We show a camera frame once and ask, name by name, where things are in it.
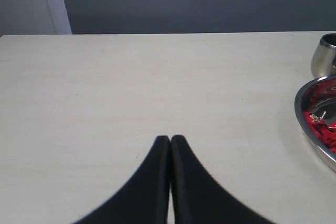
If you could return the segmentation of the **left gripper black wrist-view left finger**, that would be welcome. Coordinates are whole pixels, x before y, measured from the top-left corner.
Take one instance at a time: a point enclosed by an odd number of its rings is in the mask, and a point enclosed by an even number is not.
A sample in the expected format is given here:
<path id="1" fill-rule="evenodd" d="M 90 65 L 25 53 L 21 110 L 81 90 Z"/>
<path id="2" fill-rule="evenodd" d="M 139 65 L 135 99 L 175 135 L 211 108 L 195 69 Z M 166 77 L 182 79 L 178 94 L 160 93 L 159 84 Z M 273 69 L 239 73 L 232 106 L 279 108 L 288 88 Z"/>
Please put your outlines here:
<path id="1" fill-rule="evenodd" d="M 167 223 L 169 197 L 170 140 L 161 135 L 132 177 L 76 223 Z"/>

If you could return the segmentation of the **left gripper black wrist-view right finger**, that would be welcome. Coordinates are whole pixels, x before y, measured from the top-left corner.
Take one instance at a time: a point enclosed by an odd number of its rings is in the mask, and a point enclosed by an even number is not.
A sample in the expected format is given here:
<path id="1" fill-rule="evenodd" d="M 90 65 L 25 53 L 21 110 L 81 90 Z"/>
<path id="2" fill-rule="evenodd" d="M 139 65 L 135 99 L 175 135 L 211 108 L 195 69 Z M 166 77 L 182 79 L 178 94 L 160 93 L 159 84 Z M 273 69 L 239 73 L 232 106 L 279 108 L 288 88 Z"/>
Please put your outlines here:
<path id="1" fill-rule="evenodd" d="M 171 139 L 175 223 L 271 223 L 227 192 L 204 168 L 186 138 Z"/>

